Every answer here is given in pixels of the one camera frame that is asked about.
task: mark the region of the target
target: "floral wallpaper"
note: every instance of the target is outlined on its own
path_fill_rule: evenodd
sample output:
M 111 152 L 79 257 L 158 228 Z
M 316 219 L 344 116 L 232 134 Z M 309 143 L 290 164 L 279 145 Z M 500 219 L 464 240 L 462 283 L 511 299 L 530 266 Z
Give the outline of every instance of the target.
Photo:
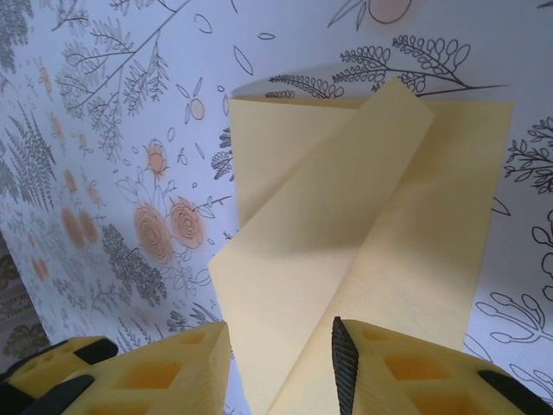
M 466 347 L 553 402 L 552 21 L 544 0 L 0 0 L 0 230 L 48 339 L 128 351 L 221 320 L 229 98 L 399 77 L 517 103 Z M 235 362 L 226 413 L 248 413 Z

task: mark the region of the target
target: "folded paper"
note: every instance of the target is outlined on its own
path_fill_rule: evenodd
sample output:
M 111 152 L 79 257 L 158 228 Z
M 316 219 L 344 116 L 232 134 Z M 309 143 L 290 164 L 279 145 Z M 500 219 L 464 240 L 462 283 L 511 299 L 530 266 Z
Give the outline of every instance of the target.
M 292 105 L 289 111 L 293 116 Z M 269 410 L 433 118 L 400 81 L 387 83 L 321 141 L 212 260 L 252 413 Z M 311 121 L 300 122 L 318 128 Z M 231 129 L 234 136 L 233 121 Z M 240 150 L 233 155 L 236 166 L 243 158 Z M 247 181 L 241 171 L 238 188 Z
M 337 413 L 328 339 L 335 316 L 461 349 L 512 105 L 428 105 L 435 122 L 290 372 L 271 414 Z

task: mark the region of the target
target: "yellow paper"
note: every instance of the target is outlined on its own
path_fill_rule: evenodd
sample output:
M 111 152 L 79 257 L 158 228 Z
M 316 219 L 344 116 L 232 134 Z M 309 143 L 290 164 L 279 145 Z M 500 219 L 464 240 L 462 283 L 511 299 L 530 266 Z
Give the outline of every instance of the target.
M 338 413 L 330 328 L 360 320 L 461 349 L 512 111 L 429 102 L 436 120 L 309 339 L 271 414 Z
M 354 113 L 231 99 L 232 156 L 240 227 L 284 185 L 305 156 Z
M 387 83 L 210 263 L 252 413 L 268 411 L 432 119 Z

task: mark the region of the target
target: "yellow plastic part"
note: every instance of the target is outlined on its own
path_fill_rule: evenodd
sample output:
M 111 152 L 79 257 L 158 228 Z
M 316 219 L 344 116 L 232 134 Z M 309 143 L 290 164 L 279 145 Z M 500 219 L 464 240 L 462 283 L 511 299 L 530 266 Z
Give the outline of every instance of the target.
M 64 415 L 220 415 L 231 345 L 226 323 L 190 329 L 72 374 L 94 382 Z
M 8 382 L 27 395 L 38 399 L 73 372 L 89 367 L 88 363 L 73 352 L 102 339 L 105 337 L 73 337 L 65 344 L 48 350 L 19 367 L 10 376 Z
M 343 323 L 359 353 L 353 415 L 522 414 L 478 375 L 509 376 L 492 363 L 365 322 Z

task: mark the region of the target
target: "black rubber pad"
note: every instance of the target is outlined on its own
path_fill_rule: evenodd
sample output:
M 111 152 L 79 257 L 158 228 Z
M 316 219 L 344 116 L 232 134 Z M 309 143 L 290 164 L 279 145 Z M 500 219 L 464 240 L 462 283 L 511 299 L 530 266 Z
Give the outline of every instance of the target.
M 118 345 L 108 339 L 100 339 L 73 352 L 89 365 L 106 361 L 118 353 Z
M 13 387 L 8 382 L 0 384 L 0 414 L 19 415 L 34 402 L 35 399 L 32 396 Z
M 334 318 L 332 325 L 332 365 L 338 389 L 340 415 L 352 415 L 359 352 L 339 317 Z
M 94 378 L 90 374 L 66 380 L 42 395 L 21 415 L 61 415 L 92 383 Z
M 493 389 L 509 399 L 525 415 L 551 415 L 553 408 L 518 380 L 493 370 L 480 370 L 478 375 Z

